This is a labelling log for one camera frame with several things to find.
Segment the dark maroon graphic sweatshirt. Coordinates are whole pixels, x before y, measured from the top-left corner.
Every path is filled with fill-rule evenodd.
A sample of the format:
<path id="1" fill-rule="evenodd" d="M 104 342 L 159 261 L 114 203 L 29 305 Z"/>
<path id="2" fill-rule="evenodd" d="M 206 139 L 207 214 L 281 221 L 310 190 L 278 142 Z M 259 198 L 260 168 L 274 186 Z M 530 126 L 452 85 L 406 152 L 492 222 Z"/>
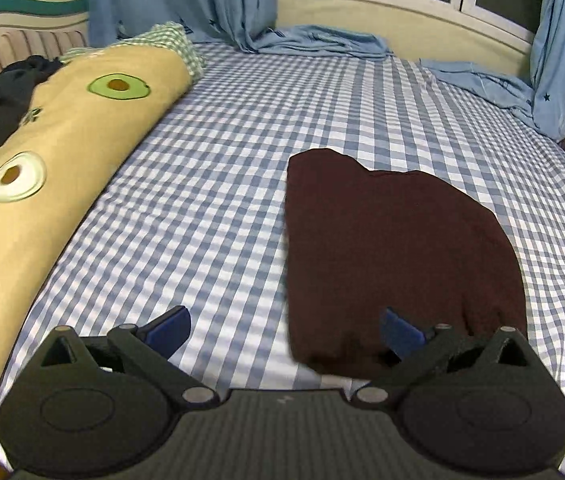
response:
<path id="1" fill-rule="evenodd" d="M 387 308 L 423 332 L 526 330 L 522 273 L 495 214 L 431 174 L 299 153 L 284 222 L 290 351 L 317 373 L 369 379 L 394 366 Z"/>

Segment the blue white checked bedsheet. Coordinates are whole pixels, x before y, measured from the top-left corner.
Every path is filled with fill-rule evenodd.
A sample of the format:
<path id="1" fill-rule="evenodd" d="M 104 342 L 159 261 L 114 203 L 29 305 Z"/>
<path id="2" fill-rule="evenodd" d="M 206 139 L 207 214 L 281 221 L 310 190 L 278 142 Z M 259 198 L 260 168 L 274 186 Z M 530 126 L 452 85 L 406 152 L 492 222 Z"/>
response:
<path id="1" fill-rule="evenodd" d="M 99 335 L 174 304 L 176 366 L 217 390 L 344 389 L 288 348 L 283 203 L 291 156 L 330 148 L 418 170 L 495 214 L 526 289 L 529 342 L 565 394 L 565 153 L 416 63 L 202 49 L 204 77 L 104 190 L 28 314 L 0 392 L 58 324 Z M 565 457 L 562 464 L 565 473 Z"/>

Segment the yellow avocado print pillow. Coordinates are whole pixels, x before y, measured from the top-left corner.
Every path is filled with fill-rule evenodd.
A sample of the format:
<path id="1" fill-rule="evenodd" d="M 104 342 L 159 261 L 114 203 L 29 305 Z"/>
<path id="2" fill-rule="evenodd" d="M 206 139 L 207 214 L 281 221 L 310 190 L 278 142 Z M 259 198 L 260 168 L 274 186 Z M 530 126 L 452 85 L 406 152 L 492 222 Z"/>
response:
<path id="1" fill-rule="evenodd" d="M 0 380 L 38 291 L 90 206 L 201 77 L 182 25 L 67 54 L 0 147 Z"/>

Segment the right blue star curtain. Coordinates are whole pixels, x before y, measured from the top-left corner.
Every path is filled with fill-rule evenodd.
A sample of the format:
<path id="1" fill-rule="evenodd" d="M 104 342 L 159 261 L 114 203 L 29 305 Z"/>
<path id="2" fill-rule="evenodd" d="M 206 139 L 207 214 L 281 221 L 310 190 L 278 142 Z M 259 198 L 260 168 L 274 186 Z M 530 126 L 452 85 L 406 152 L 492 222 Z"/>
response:
<path id="1" fill-rule="evenodd" d="M 529 55 L 529 79 L 499 74 L 470 62 L 423 60 L 439 81 L 506 110 L 529 128 L 565 138 L 565 0 L 543 0 Z"/>

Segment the blue star curtain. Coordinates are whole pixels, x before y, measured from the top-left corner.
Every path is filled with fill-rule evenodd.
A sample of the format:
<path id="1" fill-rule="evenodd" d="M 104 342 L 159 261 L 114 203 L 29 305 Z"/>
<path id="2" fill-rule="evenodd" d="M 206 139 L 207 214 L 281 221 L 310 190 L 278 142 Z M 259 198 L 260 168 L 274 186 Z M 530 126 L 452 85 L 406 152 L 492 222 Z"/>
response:
<path id="1" fill-rule="evenodd" d="M 543 0 L 529 55 L 529 79 L 499 74 L 470 62 L 423 60 L 439 81 L 506 110 L 529 128 L 565 138 L 565 0 Z"/>
<path id="2" fill-rule="evenodd" d="M 224 42 L 243 52 L 307 56 L 352 56 L 382 61 L 391 54 L 375 35 L 333 27 L 278 28 L 277 0 L 88 0 L 88 37 L 95 47 L 182 25 L 198 44 Z"/>

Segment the striped headboard cushion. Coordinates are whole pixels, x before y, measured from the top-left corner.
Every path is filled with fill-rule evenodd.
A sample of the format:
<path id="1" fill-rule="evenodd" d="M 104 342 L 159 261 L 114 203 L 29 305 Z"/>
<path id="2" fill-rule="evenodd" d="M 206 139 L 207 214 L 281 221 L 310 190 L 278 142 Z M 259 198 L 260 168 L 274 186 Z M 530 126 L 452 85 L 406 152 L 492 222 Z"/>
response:
<path id="1" fill-rule="evenodd" d="M 0 72 L 6 66 L 32 55 L 52 60 L 72 48 L 86 46 L 86 36 L 79 29 L 2 29 L 0 30 Z"/>

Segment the left blue star curtain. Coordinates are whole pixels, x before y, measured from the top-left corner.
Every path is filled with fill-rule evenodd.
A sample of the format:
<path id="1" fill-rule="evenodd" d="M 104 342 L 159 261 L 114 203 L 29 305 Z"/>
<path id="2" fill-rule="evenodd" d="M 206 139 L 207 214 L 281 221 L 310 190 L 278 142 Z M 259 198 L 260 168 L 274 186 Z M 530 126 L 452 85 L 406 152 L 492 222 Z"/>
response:
<path id="1" fill-rule="evenodd" d="M 88 37 L 95 47 L 182 25 L 198 44 L 224 42 L 243 52 L 307 56 L 352 56 L 382 61 L 391 54 L 375 35 L 333 27 L 278 28 L 277 0 L 88 0 Z"/>

